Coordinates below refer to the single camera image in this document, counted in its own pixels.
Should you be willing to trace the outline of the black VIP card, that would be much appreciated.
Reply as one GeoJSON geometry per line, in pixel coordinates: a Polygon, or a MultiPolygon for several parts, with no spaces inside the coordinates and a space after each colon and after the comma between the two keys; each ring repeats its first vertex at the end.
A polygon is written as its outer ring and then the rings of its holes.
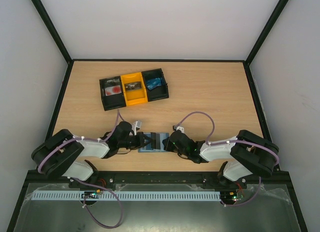
{"type": "Polygon", "coordinates": [[[151,132],[150,133],[152,141],[153,150],[161,150],[162,149],[162,141],[161,141],[161,133],[151,132]]]}

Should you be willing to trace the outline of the teal card holder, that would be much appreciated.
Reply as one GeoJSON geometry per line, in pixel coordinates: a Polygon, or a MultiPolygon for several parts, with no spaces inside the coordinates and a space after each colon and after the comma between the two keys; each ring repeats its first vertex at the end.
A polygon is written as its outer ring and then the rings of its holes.
{"type": "Polygon", "coordinates": [[[162,153],[166,152],[165,146],[163,144],[163,140],[169,138],[169,133],[163,132],[150,132],[145,134],[150,138],[149,140],[145,140],[148,144],[142,148],[138,149],[139,153],[162,153]]]}

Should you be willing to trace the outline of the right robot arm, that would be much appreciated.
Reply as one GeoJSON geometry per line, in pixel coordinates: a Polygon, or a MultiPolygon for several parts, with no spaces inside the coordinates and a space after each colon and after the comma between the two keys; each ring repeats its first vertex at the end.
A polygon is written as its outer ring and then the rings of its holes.
{"type": "Polygon", "coordinates": [[[167,152],[174,152],[195,164],[223,160],[218,183],[229,188],[249,175],[269,178],[279,164],[279,147],[248,130],[219,141],[193,141],[180,130],[162,141],[167,152]]]}

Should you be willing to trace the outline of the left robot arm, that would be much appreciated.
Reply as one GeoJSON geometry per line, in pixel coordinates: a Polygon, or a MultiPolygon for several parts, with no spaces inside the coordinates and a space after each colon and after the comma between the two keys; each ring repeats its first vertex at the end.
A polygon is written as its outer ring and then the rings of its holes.
{"type": "Polygon", "coordinates": [[[119,149],[137,150],[151,144],[152,137],[137,132],[138,126],[121,121],[111,132],[103,137],[92,139],[76,137],[68,129],[62,129],[39,145],[31,154],[38,172],[48,179],[75,177],[86,181],[94,173],[94,166],[79,157],[108,159],[119,149]]]}

